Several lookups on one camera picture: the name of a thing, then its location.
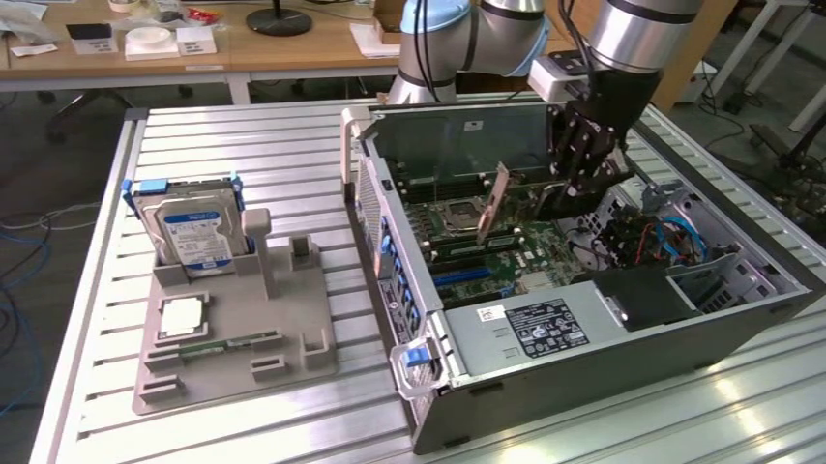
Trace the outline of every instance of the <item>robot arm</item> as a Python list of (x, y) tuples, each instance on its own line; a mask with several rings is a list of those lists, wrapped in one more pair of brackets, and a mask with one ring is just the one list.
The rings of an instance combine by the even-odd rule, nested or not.
[(582, 50), (538, 58), (550, 29), (542, 0), (483, 0), (479, 8), (468, 0), (431, 1), (430, 6), (427, 0), (406, 5), (388, 103), (454, 100), (459, 71), (530, 72), (539, 96), (567, 102), (549, 119), (550, 169), (565, 184), (549, 190), (542, 216), (570, 218), (593, 211), (606, 190), (633, 175), (625, 160), (627, 131), (702, 0), (603, 0), (590, 40), (579, 41)]
[(455, 100), (459, 71), (527, 75), (550, 33), (543, 8), (543, 0), (408, 0), (388, 102)]
[[(549, 194), (546, 218), (593, 211), (606, 190), (633, 176), (625, 159), (627, 132), (701, 6), (702, 0), (605, 0), (585, 58), (575, 52), (534, 60), (533, 89), (549, 102), (569, 101), (549, 124), (551, 173), (566, 184)], [(575, 97), (571, 89), (579, 89)]]

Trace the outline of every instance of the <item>paper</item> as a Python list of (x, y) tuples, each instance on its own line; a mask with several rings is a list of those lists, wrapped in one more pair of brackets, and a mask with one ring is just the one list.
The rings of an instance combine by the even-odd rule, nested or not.
[(350, 24), (350, 32), (366, 58), (394, 58), (399, 56), (402, 46), (383, 44), (371, 24)]
[[(28, 2), (8, 2), (5, 0), (0, 0), (0, 7), (19, 7), (28, 10), (37, 19), (43, 20), (43, 16), (47, 13), (49, 7), (45, 5), (37, 5), (36, 3)], [(12, 27), (9, 24), (0, 18), (0, 31), (12, 31)]]
[(21, 56), (39, 55), (41, 53), (48, 53), (49, 51), (56, 51), (57, 47), (51, 43), (48, 45), (36, 45), (36, 46), (15, 46), (11, 48), (12, 53), (19, 58)]

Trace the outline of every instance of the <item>hard drive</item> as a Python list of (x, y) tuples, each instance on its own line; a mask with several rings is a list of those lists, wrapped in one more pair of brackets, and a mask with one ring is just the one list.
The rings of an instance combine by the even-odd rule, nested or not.
[(183, 265), (191, 277), (232, 272), (232, 257), (250, 253), (238, 176), (202, 182), (140, 181), (135, 190), (126, 181), (123, 190), (159, 263)]

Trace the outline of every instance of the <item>white box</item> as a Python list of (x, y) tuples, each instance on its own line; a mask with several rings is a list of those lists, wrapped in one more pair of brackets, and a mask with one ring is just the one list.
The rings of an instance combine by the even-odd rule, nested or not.
[(127, 33), (127, 61), (178, 58), (176, 40), (163, 27), (139, 27)]
[(127, 61), (140, 60), (160, 60), (163, 58), (178, 58), (178, 46), (175, 42), (170, 42), (168, 45), (162, 47), (146, 48), (134, 43), (127, 43)]
[(681, 98), (677, 100), (677, 103), (694, 103), (699, 98), (699, 95), (706, 91), (707, 87), (711, 85), (711, 81), (714, 80), (714, 76), (718, 75), (718, 70), (709, 63), (699, 62), (697, 63), (697, 68), (694, 68), (694, 73), (689, 80), (689, 84), (686, 84), (686, 88), (683, 89), (683, 94)]
[(212, 27), (182, 27), (178, 29), (178, 50), (180, 55), (218, 53)]
[(65, 30), (79, 55), (118, 51), (118, 41), (110, 24), (65, 24)]

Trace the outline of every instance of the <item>hard drive label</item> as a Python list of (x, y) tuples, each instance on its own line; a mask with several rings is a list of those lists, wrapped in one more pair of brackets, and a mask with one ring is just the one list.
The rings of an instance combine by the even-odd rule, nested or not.
[(589, 337), (562, 299), (509, 309), (505, 315), (531, 358), (589, 343)]
[(215, 211), (164, 217), (180, 264), (190, 269), (219, 268), (230, 264), (232, 252), (218, 232), (222, 220)]

